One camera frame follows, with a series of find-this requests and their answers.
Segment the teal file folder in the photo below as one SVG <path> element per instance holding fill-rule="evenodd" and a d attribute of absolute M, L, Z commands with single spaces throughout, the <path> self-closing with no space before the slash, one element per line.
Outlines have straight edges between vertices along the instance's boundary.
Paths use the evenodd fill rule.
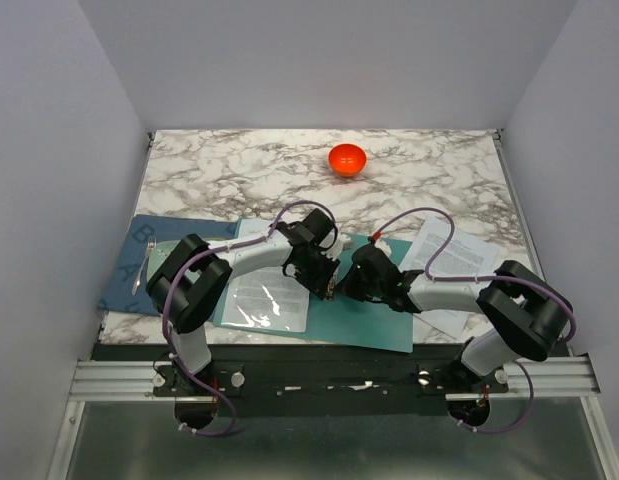
<path fill-rule="evenodd" d="M 217 326 L 214 319 L 222 310 L 225 291 L 214 312 L 212 325 L 207 328 L 208 341 L 214 344 L 331 343 L 400 353 L 413 351 L 413 317 L 410 314 L 395 312 L 382 304 L 358 302 L 340 294 L 330 300 L 320 300 L 309 293 L 304 333 Z"/>

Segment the single printed paper sheet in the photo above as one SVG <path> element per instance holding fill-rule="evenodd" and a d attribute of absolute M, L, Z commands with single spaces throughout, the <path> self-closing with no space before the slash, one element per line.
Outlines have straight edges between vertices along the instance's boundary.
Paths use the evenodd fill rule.
<path fill-rule="evenodd" d="M 304 333 L 309 292 L 281 267 L 259 269 L 232 280 L 214 324 L 225 328 Z"/>

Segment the printed white paper sheets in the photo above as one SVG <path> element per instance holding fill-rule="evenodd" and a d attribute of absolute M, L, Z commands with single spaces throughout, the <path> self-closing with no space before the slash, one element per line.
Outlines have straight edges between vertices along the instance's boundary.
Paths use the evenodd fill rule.
<path fill-rule="evenodd" d="M 423 270 L 450 233 L 447 222 L 428 218 L 399 265 L 401 271 Z M 488 274 L 494 266 L 499 248 L 478 237 L 455 230 L 451 242 L 435 259 L 431 272 L 441 276 L 475 276 Z M 436 310 L 419 318 L 429 326 L 458 340 L 469 318 L 468 313 Z"/>

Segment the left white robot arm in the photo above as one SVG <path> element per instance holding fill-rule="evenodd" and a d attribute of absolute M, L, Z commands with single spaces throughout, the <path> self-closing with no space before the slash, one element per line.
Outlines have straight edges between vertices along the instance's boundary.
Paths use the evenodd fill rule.
<path fill-rule="evenodd" d="M 323 300 L 340 264 L 331 252 L 338 239 L 333 213 L 314 203 L 302 220 L 279 213 L 267 230 L 232 240 L 207 242 L 196 234 L 181 239 L 147 278 L 146 292 L 162 315 L 162 332 L 179 368 L 176 382 L 190 395 L 203 393 L 211 380 L 211 352 L 204 324 L 230 281 L 280 267 Z"/>

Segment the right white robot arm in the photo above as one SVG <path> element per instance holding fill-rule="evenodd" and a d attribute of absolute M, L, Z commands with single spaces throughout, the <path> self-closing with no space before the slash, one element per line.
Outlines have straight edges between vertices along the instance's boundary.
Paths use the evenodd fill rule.
<path fill-rule="evenodd" d="M 451 384 L 463 392 L 474 390 L 503 364 L 520 358 L 546 360 L 564 328 L 575 324 L 570 303 L 513 260 L 492 275 L 443 278 L 424 270 L 401 271 L 370 243 L 353 253 L 352 266 L 336 291 L 397 312 L 484 315 L 492 329 L 468 340 L 448 370 Z"/>

